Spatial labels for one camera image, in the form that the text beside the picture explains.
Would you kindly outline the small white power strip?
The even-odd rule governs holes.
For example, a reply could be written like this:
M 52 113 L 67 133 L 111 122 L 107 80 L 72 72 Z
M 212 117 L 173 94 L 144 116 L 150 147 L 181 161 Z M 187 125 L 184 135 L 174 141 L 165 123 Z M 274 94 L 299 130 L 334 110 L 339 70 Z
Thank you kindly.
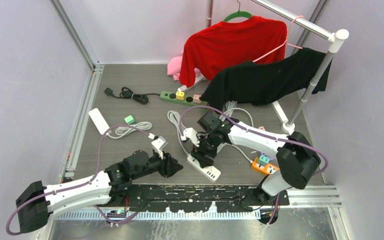
M 106 131 L 109 130 L 110 127 L 107 121 L 104 119 L 103 115 L 101 114 L 100 110 L 98 108 L 94 108 L 88 112 L 88 115 L 94 123 L 95 127 L 97 128 L 98 132 L 101 135 L 106 135 Z

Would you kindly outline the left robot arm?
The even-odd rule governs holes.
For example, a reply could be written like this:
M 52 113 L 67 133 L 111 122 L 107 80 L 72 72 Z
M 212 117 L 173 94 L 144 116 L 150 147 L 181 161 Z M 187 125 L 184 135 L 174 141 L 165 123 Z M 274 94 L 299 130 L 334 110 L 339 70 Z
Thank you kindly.
M 99 171 L 96 177 L 44 186 L 31 183 L 15 204 L 20 233 L 30 233 L 45 226 L 52 217 L 89 206 L 111 203 L 117 207 L 125 202 L 125 191 L 133 180 L 158 172 L 169 178 L 183 169 L 169 153 L 149 155 L 135 151 L 121 162 Z

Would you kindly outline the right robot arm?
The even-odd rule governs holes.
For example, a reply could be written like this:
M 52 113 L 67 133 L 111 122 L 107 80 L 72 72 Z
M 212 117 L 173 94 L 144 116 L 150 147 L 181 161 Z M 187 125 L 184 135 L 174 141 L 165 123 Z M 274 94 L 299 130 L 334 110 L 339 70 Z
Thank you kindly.
M 189 155 L 202 169 L 213 166 L 221 144 L 247 147 L 276 159 L 279 169 L 268 173 L 257 192 L 258 201 L 266 206 L 283 190 L 304 189 L 321 163 L 315 149 L 297 131 L 291 135 L 271 133 L 237 119 L 220 120 L 210 112 L 198 120 L 198 125 L 203 134 L 189 127 L 183 130 L 181 140 L 192 141 Z

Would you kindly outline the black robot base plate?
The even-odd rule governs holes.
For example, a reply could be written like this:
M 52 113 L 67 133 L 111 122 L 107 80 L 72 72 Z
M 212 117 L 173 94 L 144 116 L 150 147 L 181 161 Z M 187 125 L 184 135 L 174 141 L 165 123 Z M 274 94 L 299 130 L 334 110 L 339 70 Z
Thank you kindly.
M 275 197 L 260 199 L 256 185 L 175 185 L 133 184 L 115 194 L 102 208 L 121 208 L 133 212 L 197 213 L 215 206 L 217 213 L 250 212 L 256 208 L 271 208 Z

